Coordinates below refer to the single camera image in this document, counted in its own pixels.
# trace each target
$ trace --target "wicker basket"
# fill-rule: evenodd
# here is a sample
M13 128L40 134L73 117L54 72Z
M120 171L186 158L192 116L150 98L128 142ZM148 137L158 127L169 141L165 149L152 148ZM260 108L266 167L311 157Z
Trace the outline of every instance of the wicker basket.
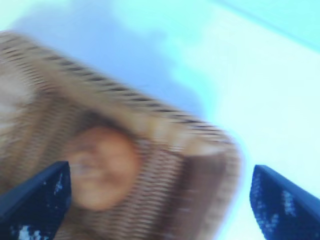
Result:
M2 192L63 160L64 144L95 125L127 131L141 153L127 198L105 212L72 206L55 239L213 238L240 175L239 153L223 131L23 36L0 34L0 52L1 87L9 79L23 88L15 113L0 113Z

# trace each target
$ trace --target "wicker weave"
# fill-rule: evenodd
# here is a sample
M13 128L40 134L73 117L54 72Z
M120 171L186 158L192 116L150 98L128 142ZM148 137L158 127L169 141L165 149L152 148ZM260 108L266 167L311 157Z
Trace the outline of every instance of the wicker weave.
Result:
M25 92L15 114L0 114L1 191L63 160L65 143L91 126L127 131L141 153L127 198L105 212L72 206L55 239L212 239L240 174L239 154L223 131L23 36L2 33L0 52L1 86L15 80Z

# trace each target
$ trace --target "mouth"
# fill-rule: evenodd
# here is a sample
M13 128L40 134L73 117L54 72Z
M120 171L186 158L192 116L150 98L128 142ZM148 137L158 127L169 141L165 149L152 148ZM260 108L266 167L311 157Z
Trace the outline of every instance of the mouth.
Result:
M69 166L71 173L76 175L85 175L94 170L94 167L81 163L70 163Z

